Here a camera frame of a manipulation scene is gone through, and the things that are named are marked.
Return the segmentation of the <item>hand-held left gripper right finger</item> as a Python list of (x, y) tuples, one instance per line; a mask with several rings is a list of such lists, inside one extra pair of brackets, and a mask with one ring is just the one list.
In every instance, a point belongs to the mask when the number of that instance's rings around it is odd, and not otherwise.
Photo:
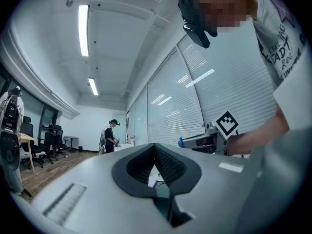
[(167, 189), (163, 222), (156, 234), (245, 234), (239, 216), (246, 198), (247, 160), (154, 144), (154, 157)]

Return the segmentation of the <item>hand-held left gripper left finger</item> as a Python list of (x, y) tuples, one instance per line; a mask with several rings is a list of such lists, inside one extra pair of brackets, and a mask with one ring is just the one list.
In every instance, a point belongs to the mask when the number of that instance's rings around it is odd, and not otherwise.
[(169, 234), (172, 226), (152, 199), (128, 195), (112, 178), (113, 165), (138, 150), (139, 146), (133, 146), (79, 163), (44, 187), (32, 206), (43, 213), (73, 185), (73, 191), (85, 191), (64, 221), (64, 228), (80, 234)]

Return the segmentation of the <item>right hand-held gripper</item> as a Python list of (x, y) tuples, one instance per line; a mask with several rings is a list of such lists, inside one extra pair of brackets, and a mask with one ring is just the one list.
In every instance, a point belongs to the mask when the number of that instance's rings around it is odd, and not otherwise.
[(189, 138), (179, 138), (179, 147), (198, 152), (211, 152), (215, 155), (227, 155), (230, 136), (238, 135), (239, 123), (229, 110), (222, 112), (215, 120), (207, 124), (207, 133)]

